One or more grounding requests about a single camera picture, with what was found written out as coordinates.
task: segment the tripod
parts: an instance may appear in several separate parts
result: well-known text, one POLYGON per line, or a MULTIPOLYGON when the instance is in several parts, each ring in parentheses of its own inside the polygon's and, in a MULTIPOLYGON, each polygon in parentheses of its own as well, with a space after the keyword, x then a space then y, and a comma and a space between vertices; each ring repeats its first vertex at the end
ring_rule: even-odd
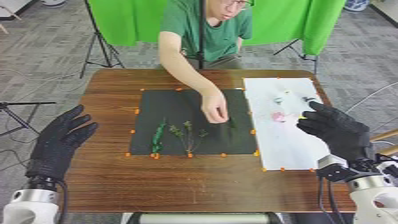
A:
POLYGON ((315 59, 311 59, 311 58, 308 58, 308 55, 304 54, 300 54, 299 53, 299 51, 297 51, 297 49, 295 49, 295 47, 293 47, 293 44, 297 43, 297 41, 299 41, 300 39, 297 39, 284 47, 283 47, 283 49, 276 52, 276 54, 274 54, 274 56, 290 48, 293 51, 295 51, 295 53, 297 53, 297 56, 299 56, 299 58, 304 60, 304 61, 313 61, 315 62, 315 75, 316 75, 316 73, 318 73, 318 61, 320 61, 320 57, 318 57, 318 55, 315 56, 315 59))
POLYGON ((84 3, 85 3, 87 12, 89 12, 91 22, 93 22, 94 35, 93 35, 93 38, 91 38, 89 52, 87 52, 84 68, 82 68, 82 72, 80 72, 80 79, 84 78, 85 68, 87 68, 89 64, 96 64, 105 68, 114 68, 117 65, 121 65, 121 67, 126 68, 123 63, 121 63, 119 56, 117 56, 119 52, 117 52, 114 46, 107 43, 107 40, 103 38, 103 34, 101 34, 98 26, 96 26, 96 19, 94 19, 94 15, 93 15, 93 11, 91 11, 89 0, 84 0, 84 3), (91 61, 91 51, 93 51, 93 46, 94 46, 96 40, 98 40, 100 47, 101 47, 105 64, 100 64, 100 63, 91 61))
POLYGON ((39 106, 48 105, 48 104, 57 104, 57 103, 55 102, 30 102, 30 103, 6 103, 4 102, 4 103, 0 103, 0 112, 4 111, 9 114, 11 118, 22 125, 14 129, 11 129, 4 133, 0 133, 0 137, 6 136, 7 134, 14 133, 16 131, 20 131, 23 128, 27 128, 39 135, 39 131, 30 126, 30 121, 34 119, 34 115, 36 115, 39 106), (34 110, 30 112, 27 121, 22 119, 22 117, 14 114, 14 112, 9 109, 9 106, 16 106, 16 105, 34 105, 34 110))

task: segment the black mat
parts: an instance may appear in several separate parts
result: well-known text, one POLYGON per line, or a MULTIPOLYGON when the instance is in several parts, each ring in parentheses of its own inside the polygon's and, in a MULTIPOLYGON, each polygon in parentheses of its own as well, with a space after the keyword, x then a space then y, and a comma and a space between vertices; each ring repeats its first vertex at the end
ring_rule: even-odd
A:
POLYGON ((149 155, 153 135, 158 125, 167 120, 162 144, 164 155, 187 154, 181 140, 169 132, 171 125, 185 130, 185 121, 192 122, 196 145, 201 145, 194 154, 253 154, 256 151, 256 138, 251 134, 253 122, 249 106, 242 90, 224 90, 231 120, 224 124, 210 124, 201 111, 201 95, 194 90, 148 90, 142 94, 141 114, 135 120, 135 134, 132 140, 132 154, 149 155), (208 136, 199 137, 199 130, 208 136))

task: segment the green backdrop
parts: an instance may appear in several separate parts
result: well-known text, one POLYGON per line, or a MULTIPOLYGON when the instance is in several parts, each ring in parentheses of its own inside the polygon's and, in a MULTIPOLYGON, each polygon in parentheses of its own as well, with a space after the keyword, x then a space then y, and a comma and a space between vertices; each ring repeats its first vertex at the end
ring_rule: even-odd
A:
MULTIPOLYGON (((133 46, 157 42, 167 0, 89 0, 98 27, 109 43, 133 46)), ((300 39, 304 53, 322 53, 345 0, 256 0, 254 36, 245 45, 300 39)))

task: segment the green t-shirt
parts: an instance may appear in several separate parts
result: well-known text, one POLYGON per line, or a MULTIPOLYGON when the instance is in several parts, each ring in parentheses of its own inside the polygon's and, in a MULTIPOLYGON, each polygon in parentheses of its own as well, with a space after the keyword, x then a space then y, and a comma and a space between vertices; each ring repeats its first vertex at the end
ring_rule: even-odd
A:
MULTIPOLYGON (((181 36, 181 51, 189 58, 197 58, 199 51, 199 0, 167 0, 164 24, 160 31, 181 36)), ((222 56, 238 53, 238 37, 253 38, 253 11, 244 10, 238 16, 205 28, 205 60, 215 61, 222 56)))

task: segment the black robotic glove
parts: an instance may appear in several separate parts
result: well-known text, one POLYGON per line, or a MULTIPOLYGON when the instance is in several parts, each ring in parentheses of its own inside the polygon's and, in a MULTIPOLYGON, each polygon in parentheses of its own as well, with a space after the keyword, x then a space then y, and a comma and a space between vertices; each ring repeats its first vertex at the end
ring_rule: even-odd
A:
POLYGON ((98 123, 80 127, 91 120, 91 115, 77 118, 82 112, 84 106, 78 105, 57 117, 41 132, 25 173, 29 178, 43 176, 57 181, 64 180, 75 151, 98 128, 98 123))
POLYGON ((306 111, 297 127, 327 143, 331 153, 348 162, 375 160, 370 143, 370 127, 332 107, 309 102, 315 112, 306 111))

